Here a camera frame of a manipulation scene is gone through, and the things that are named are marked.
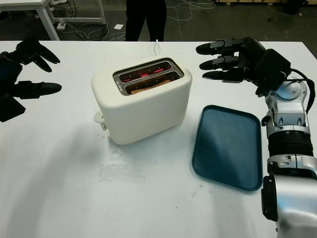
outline desk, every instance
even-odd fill
[[[18,42],[1,42],[12,51]],[[200,113],[215,104],[267,113],[252,83],[202,79],[200,42],[160,43],[161,55],[182,58],[193,75],[184,122],[118,146],[93,116],[93,75],[106,66],[151,57],[154,43],[42,42],[61,60],[46,73],[34,64],[19,80],[56,82],[62,90],[19,100],[26,112],[0,124],[0,237],[4,238],[273,238],[262,215],[261,190],[244,192],[197,176],[191,156]],[[309,78],[317,60],[300,42],[265,42]],[[312,142],[317,106],[309,113]],[[262,127],[263,167],[268,158]]]
[[[0,0],[1,11],[16,10],[36,10],[51,40],[59,41],[59,37],[54,29],[53,23],[56,22],[100,22],[106,23],[104,9],[101,0],[96,0],[100,18],[62,18],[53,17],[48,7],[50,0]]]

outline plastic tray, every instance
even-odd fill
[[[192,165],[200,176],[248,191],[259,189],[263,179],[259,119],[250,113],[206,106]]]

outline white toaster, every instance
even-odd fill
[[[141,140],[182,123],[191,83],[189,70],[167,57],[105,70],[92,79],[95,121],[117,144]]]

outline metal frame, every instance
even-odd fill
[[[54,17],[50,7],[48,6],[50,0],[46,0],[42,5],[15,5],[15,6],[1,6],[0,2],[0,12],[2,11],[20,11],[20,10],[36,10],[39,15],[49,37],[53,41],[59,41],[57,32],[53,26],[53,23],[58,22],[94,22],[105,24],[105,13],[102,4],[102,0],[96,0],[96,4],[100,13],[100,18],[95,17]]]

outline person's leg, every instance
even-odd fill
[[[144,1],[127,0],[127,23],[125,27],[125,40],[138,41],[144,21]]]
[[[147,6],[147,24],[150,32],[150,41],[164,41],[166,24],[165,0],[151,0]]]

